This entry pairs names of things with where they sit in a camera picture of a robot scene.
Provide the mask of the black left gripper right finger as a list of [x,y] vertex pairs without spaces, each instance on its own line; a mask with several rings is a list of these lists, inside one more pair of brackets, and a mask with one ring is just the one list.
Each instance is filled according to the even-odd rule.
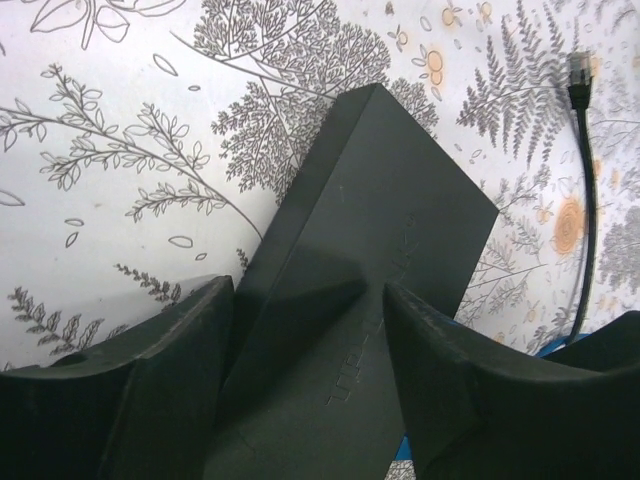
[[420,479],[635,479],[639,315],[530,356],[385,287],[393,373]]

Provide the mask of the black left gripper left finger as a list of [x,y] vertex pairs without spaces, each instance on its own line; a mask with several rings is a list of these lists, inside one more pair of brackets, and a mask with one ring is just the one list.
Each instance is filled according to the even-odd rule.
[[233,296],[217,277],[112,339],[3,373],[2,477],[201,478]]

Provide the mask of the black network switch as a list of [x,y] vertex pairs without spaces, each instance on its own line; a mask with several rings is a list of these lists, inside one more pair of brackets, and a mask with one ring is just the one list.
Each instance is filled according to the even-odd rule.
[[339,95],[237,287],[205,477],[384,478],[384,286],[454,315],[497,215],[383,85]]

